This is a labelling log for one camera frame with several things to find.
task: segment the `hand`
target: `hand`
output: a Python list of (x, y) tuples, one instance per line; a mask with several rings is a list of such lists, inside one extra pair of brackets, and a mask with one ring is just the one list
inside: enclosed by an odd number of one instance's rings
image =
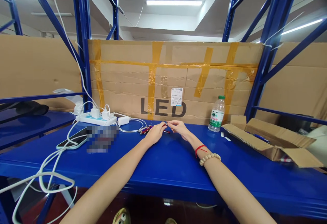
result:
[(162, 132), (167, 128), (165, 124), (165, 122), (161, 122), (160, 124), (153, 126), (152, 129), (149, 130), (144, 140), (147, 141), (150, 146), (159, 141), (162, 136)]
[(167, 121), (167, 125), (171, 130), (175, 133), (179, 133), (182, 138), (186, 141), (188, 141), (186, 138), (189, 134), (192, 134), (185, 126), (183, 121), (178, 121), (178, 120), (172, 120), (172, 121)]

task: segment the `white power strip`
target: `white power strip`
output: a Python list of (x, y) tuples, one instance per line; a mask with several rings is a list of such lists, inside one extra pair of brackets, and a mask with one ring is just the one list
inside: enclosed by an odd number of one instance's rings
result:
[(76, 120), (79, 122), (85, 122), (101, 126), (110, 126), (117, 122), (117, 117), (111, 117), (109, 120), (105, 120), (100, 116), (99, 118), (94, 118), (91, 116), (91, 112), (83, 113), (80, 116), (76, 116)]

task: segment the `forearm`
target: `forearm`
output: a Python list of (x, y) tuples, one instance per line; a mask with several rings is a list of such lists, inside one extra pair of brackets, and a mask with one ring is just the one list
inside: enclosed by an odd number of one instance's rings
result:
[(96, 181), (61, 223), (96, 223), (108, 205), (129, 181), (148, 148), (149, 144), (144, 139), (141, 140)]
[[(194, 150), (203, 145), (203, 143), (193, 134), (187, 135), (186, 138)], [(197, 151), (199, 159), (202, 159), (204, 156), (211, 153), (211, 151), (206, 147), (202, 147), (201, 149), (207, 152), (199, 149)], [(268, 212), (261, 206), (242, 182), (240, 182), (240, 180), (219, 159), (211, 158), (210, 160), (207, 160), (204, 167), (220, 196), (224, 199), (241, 224), (276, 224)]]

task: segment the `metal rack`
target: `metal rack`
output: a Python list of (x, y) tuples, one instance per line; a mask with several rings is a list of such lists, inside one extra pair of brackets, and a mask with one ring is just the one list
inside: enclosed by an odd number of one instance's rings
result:
[[(244, 0), (230, 0), (225, 29), (223, 33), (223, 42), (228, 42), (235, 10), (243, 1)], [(280, 71), (285, 65), (287, 65), (292, 59), (294, 59), (294, 57), (296, 57), (301, 51), (303, 51), (316, 38), (318, 38), (323, 32), (327, 30), (327, 19), (324, 19), (323, 22), (311, 34), (309, 34), (284, 59), (282, 59), (273, 69), (271, 69), (271, 65), (277, 52), (277, 49), (275, 48), (279, 46), (282, 31), (277, 34), (275, 33), (285, 26), (293, 1), (294, 0), (267, 0), (263, 4), (258, 15), (256, 16), (253, 23), (250, 25), (250, 28), (241, 40), (241, 42), (246, 42), (254, 27), (257, 25), (263, 14), (270, 6), (260, 38), (260, 42), (265, 43), (265, 46), (262, 52), (258, 71), (253, 83), (253, 87), (244, 115), (246, 115), (247, 121), (249, 121), (251, 118), (255, 117), (257, 110), (262, 110), (279, 115), (286, 115), (298, 118), (317, 124), (327, 125), (327, 121), (321, 119), (310, 118), (293, 113), (286, 113), (259, 107), (260, 99), (262, 97), (266, 82), (271, 79), (278, 71)]]
[[(10, 5), (10, 10), (13, 20), (5, 24), (0, 28), (0, 32), (9, 27), (11, 24), (14, 24), (15, 32), (17, 35), (23, 35), (17, 7), (15, 0), (5, 0)], [(75, 19), (76, 19), (76, 33), (77, 33), (77, 42), (78, 42), (78, 52), (75, 48), (72, 48), (72, 43), (66, 36), (66, 33), (60, 24), (59, 20), (55, 16), (53, 10), (51, 9), (47, 0), (38, 0), (43, 10), (47, 14), (51, 23), (55, 27), (56, 31), (64, 41), (68, 50), (74, 57), (75, 61), (78, 62), (82, 70), (82, 77), (85, 83), (85, 87), (90, 96), (92, 96), (91, 88), (91, 77), (90, 77), (90, 63), (89, 63), (89, 48), (88, 48), (88, 39), (91, 39), (91, 23), (90, 23), (90, 6), (89, 0), (74, 0), (74, 9), (75, 9)], [(119, 40), (119, 24), (118, 24), (118, 13), (121, 10), (118, 6), (118, 0), (109, 0), (113, 7), (113, 27), (108, 34), (107, 39), (111, 39), (113, 36), (114, 40)], [(19, 102), (19, 101), (28, 101), (28, 100), (41, 100), (41, 99), (51, 99), (57, 97), (67, 97), (83, 95), (84, 102), (89, 101), (90, 98), (87, 96), (86, 92), (75, 92), (69, 94), (49, 94), (49, 95), (37, 95), (37, 96), (23, 96), (23, 97), (10, 97), (0, 99), (0, 103), (8, 102)], [(91, 108), (90, 103), (85, 105), (85, 110), (89, 111)]]

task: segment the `white ceiling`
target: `white ceiling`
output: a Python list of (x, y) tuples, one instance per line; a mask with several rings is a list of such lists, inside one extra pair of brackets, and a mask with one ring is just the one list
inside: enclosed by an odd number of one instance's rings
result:
[[(200, 0), (202, 6), (148, 6), (146, 0), (119, 0), (125, 15), (135, 25), (142, 6), (143, 12), (137, 27), (133, 27), (125, 17), (119, 15), (120, 37), (126, 40), (157, 40), (157, 41), (221, 41), (229, 0)], [(21, 22), (42, 32), (56, 34), (47, 17), (37, 17), (31, 12), (43, 12), (37, 0), (16, 0)], [(56, 12), (53, 0), (48, 0)], [(265, 0), (245, 0), (236, 10), (231, 41), (239, 40), (252, 23)], [(73, 0), (57, 0), (60, 12), (74, 14)], [(112, 7), (108, 0), (90, 0), (91, 29), (93, 38), (105, 38), (112, 25)], [(317, 17), (327, 16), (326, 0), (295, 0), (290, 19), (299, 12), (305, 12), (288, 28), (308, 23)], [(10, 16), (7, 3), (0, 0), (0, 14)], [(76, 34), (75, 18), (64, 17), (66, 31)], [(264, 19), (250, 36), (249, 41), (260, 37)], [(297, 41), (300, 33), (288, 34), (288, 41)]]

